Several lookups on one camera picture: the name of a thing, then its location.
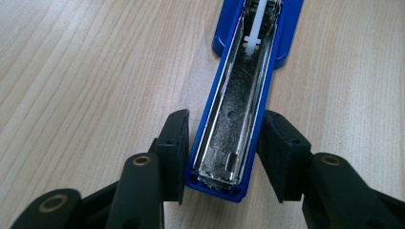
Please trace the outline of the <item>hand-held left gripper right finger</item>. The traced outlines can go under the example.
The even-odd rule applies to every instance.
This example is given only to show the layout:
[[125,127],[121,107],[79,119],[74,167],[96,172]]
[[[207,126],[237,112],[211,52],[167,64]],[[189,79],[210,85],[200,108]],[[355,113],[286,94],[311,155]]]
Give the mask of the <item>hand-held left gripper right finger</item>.
[[257,154],[279,202],[301,199],[310,148],[309,141],[284,116],[265,112]]

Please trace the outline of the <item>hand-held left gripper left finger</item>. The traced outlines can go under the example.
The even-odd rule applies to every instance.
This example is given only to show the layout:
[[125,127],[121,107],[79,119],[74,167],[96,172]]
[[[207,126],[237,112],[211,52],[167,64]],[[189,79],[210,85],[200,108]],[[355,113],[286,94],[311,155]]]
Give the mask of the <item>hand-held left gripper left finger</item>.
[[150,150],[160,162],[160,182],[163,201],[182,204],[184,170],[189,149],[189,110],[170,114],[154,139]]

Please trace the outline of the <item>blue stapler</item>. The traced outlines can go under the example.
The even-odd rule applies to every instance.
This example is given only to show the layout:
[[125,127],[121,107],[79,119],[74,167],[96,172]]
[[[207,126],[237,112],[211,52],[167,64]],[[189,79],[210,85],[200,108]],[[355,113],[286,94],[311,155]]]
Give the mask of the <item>blue stapler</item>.
[[239,202],[247,192],[273,71],[284,66],[304,0],[224,0],[221,60],[185,169],[188,187]]

